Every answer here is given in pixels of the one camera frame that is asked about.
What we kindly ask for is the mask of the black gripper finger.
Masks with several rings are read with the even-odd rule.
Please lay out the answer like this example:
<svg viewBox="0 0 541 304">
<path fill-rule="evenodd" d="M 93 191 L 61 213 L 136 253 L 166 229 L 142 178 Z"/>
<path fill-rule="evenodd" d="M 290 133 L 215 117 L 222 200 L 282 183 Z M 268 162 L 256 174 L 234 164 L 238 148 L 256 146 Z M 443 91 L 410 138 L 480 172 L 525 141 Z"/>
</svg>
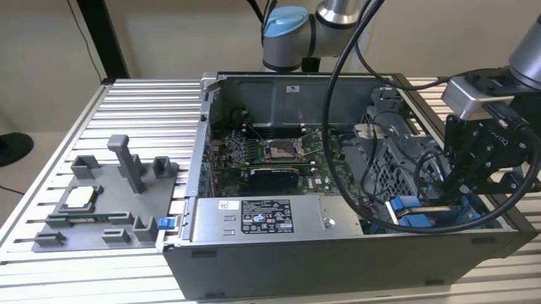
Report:
<svg viewBox="0 0 541 304">
<path fill-rule="evenodd" d="M 441 183 L 441 199 L 454 201 L 465 194 L 482 194 L 488 183 L 488 168 L 485 166 L 451 166 Z"/>
</svg>

